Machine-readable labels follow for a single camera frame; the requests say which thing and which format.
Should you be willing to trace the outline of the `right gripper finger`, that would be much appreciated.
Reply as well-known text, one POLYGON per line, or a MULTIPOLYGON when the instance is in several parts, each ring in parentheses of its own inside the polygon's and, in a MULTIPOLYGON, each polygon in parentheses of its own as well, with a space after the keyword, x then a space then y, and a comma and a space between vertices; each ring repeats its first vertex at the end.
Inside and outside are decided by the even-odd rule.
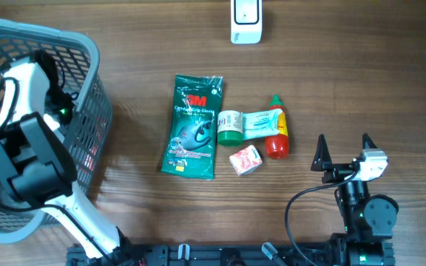
POLYGON ((368 133, 362 135, 362 148, 363 149, 376 149, 376 144, 372 141, 368 133))
POLYGON ((324 134, 320 134, 317 141, 317 150, 312 160, 312 171, 330 171, 333 168, 332 159, 324 134))

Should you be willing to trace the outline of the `red sriracha sauce bottle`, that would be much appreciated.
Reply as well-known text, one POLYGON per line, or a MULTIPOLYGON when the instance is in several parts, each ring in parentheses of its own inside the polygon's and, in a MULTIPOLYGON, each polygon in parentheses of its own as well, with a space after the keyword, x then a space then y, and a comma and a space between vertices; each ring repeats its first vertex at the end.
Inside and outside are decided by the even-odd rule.
POLYGON ((271 159, 285 159, 289 153, 288 128, 286 123, 285 107, 279 95, 274 95, 269 109, 280 109, 277 129, 279 133, 266 138, 266 154, 271 159))

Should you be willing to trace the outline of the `red tissue packet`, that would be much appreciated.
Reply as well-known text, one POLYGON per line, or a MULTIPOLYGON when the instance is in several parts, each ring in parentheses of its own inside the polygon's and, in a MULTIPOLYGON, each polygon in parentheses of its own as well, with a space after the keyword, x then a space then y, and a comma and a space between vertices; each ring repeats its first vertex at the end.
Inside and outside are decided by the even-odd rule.
POLYGON ((262 157, 254 145, 247 146, 229 157, 238 176, 250 174, 263 164, 262 157))

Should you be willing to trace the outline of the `pale green wipes packet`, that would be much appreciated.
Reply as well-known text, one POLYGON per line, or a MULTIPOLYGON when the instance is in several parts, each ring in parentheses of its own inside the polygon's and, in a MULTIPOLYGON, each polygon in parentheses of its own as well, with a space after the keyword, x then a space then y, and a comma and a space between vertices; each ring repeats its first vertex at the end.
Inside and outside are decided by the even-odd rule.
POLYGON ((279 134, 278 122, 282 113, 282 109, 243 113, 243 139, 251 140, 279 134))

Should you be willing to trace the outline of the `green lid white jar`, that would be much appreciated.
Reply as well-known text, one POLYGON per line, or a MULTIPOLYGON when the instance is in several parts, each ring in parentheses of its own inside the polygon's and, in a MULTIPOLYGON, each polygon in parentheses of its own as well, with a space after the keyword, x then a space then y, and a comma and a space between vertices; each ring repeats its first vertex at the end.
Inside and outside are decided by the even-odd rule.
POLYGON ((243 143, 243 114, 225 110, 218 114, 217 143, 222 146, 239 146, 243 143))

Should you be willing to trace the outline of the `green 3M gloves packet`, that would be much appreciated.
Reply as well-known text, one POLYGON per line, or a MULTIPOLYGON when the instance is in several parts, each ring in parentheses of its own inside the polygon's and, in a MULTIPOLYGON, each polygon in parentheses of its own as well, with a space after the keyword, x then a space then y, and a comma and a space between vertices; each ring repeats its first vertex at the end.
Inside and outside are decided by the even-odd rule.
POLYGON ((212 180, 217 148, 217 116, 223 77, 176 75, 168 144, 160 170, 212 180))

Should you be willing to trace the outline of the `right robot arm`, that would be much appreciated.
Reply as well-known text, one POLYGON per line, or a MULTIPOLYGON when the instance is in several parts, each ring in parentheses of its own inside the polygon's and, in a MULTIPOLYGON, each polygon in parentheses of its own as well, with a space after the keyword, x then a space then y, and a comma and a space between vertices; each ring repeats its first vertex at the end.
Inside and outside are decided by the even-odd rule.
POLYGON ((388 166, 386 153, 368 134, 362 136, 362 151, 349 163, 333 163, 325 135, 317 141, 312 171, 322 171, 324 184, 336 185, 335 200, 345 226, 333 233, 325 248, 325 265, 391 266, 396 264, 393 227, 398 203, 383 194, 370 195, 368 183, 380 178, 388 166))

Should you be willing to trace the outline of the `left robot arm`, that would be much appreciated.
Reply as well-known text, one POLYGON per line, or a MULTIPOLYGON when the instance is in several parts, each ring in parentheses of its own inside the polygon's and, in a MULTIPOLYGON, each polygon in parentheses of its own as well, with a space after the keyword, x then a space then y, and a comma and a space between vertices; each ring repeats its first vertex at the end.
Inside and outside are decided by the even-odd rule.
POLYGON ((133 265, 129 241, 87 199, 74 160, 45 121, 72 120, 63 69, 36 50, 7 62, 0 81, 0 211, 49 214, 78 240, 88 265, 133 265))

